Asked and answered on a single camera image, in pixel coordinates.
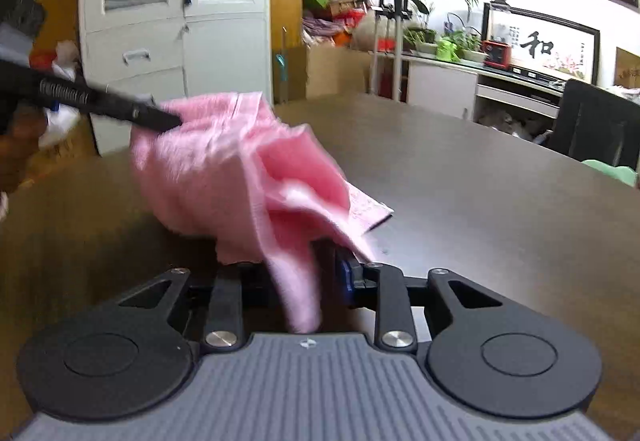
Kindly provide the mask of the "pink terry towel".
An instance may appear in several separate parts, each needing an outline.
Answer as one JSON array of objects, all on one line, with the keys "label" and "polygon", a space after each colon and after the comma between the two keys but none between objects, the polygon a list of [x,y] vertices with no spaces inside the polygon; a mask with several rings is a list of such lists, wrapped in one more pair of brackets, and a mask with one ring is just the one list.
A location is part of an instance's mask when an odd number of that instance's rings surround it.
[{"label": "pink terry towel", "polygon": [[364,237],[390,207],[350,184],[306,124],[282,122],[259,92],[164,104],[181,126],[134,128],[131,169],[146,205],[168,230],[215,239],[218,260],[265,263],[293,331],[321,323],[311,244],[331,239],[371,260]]}]

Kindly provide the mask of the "white metal filing cabinet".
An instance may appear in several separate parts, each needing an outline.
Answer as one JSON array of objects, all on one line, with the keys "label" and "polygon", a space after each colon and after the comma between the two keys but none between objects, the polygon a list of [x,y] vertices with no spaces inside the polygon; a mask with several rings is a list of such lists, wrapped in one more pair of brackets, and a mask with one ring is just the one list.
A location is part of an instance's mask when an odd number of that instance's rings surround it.
[{"label": "white metal filing cabinet", "polygon": [[90,83],[157,103],[224,92],[272,97],[269,0],[79,0]]}]

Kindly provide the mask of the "cardboard box on floor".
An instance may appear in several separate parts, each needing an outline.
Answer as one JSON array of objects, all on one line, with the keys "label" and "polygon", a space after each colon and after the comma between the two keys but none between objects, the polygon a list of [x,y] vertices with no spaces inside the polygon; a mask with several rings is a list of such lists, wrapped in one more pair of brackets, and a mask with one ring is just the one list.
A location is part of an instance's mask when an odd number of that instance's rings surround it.
[{"label": "cardboard box on floor", "polygon": [[274,52],[272,94],[276,104],[326,95],[366,93],[371,57],[344,46],[299,45]]}]

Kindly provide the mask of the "white low sideboard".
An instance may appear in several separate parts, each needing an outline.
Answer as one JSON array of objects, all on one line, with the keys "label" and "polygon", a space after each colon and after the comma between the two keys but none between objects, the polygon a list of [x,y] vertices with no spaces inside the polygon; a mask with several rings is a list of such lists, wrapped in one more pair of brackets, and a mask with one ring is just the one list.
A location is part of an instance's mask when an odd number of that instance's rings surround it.
[{"label": "white low sideboard", "polygon": [[480,117],[485,101],[525,110],[551,121],[558,117],[562,92],[480,64],[455,64],[423,54],[404,54],[400,92],[392,97],[410,106],[458,119]]}]

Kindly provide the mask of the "green cushion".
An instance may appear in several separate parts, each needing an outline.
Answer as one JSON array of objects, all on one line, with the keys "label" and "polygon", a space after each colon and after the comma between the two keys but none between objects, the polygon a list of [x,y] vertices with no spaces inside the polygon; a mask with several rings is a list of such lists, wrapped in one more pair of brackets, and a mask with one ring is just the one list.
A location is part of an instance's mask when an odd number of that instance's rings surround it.
[{"label": "green cushion", "polygon": [[611,166],[610,164],[605,164],[605,162],[598,161],[595,159],[587,159],[582,162],[585,166],[597,170],[612,179],[623,182],[624,184],[638,188],[639,187],[639,175],[638,172],[634,169],[631,169],[626,166]]}]

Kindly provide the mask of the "black office chair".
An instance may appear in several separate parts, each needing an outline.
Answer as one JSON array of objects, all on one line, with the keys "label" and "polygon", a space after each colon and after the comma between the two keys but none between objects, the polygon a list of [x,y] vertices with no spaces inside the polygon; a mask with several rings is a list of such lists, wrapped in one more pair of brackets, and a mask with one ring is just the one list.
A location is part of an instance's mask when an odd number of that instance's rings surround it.
[{"label": "black office chair", "polygon": [[636,170],[639,106],[578,80],[568,80],[548,147],[578,161],[594,159]]}]

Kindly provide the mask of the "potted palm plant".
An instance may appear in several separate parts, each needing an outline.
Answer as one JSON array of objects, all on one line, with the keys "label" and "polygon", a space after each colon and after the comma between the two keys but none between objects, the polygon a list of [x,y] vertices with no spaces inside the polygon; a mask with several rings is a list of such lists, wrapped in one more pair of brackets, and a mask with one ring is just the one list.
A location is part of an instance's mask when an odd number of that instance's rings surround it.
[{"label": "potted palm plant", "polygon": [[437,60],[460,63],[466,51],[480,50],[482,4],[489,0],[418,0],[426,6],[413,14],[404,27],[406,51],[432,52]]}]

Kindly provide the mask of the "lower framed calligraphy painting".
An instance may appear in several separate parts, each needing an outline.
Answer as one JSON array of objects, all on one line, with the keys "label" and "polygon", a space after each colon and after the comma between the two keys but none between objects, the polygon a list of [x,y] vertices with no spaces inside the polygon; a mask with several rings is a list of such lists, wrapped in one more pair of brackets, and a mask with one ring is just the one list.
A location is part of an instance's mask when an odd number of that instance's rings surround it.
[{"label": "lower framed calligraphy painting", "polygon": [[514,8],[508,71],[548,80],[598,82],[600,31],[556,16]]}]

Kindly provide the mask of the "red blender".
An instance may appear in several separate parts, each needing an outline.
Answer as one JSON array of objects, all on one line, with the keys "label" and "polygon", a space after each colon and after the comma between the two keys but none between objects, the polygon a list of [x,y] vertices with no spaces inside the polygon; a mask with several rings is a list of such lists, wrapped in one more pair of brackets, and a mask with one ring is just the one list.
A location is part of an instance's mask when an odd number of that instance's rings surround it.
[{"label": "red blender", "polygon": [[511,65],[511,7],[506,0],[492,0],[484,5],[482,49],[485,64],[508,70]]}]

